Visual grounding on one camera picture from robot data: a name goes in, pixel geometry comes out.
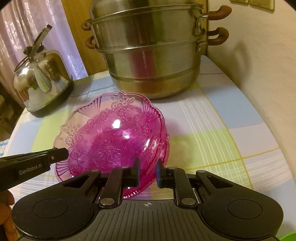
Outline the person's left hand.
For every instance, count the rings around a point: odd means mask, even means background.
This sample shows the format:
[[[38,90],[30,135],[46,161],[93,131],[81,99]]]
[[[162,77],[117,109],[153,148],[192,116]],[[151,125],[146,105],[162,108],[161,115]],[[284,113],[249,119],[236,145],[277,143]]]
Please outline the person's left hand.
[[[1,225],[7,240],[18,240],[19,234],[11,217],[11,206],[15,204],[15,199],[9,190],[4,191],[5,201],[1,201]]]

